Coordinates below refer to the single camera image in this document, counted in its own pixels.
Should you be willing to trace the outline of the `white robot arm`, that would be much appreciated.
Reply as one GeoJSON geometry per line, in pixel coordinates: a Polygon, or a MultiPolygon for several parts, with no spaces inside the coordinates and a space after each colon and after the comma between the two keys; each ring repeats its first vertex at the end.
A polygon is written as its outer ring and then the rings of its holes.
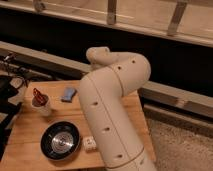
{"type": "Polygon", "coordinates": [[[149,80],[149,61],[107,47],[91,47],[86,56],[92,71],[80,80],[78,96],[107,171],[157,171],[122,104],[149,80]]]}

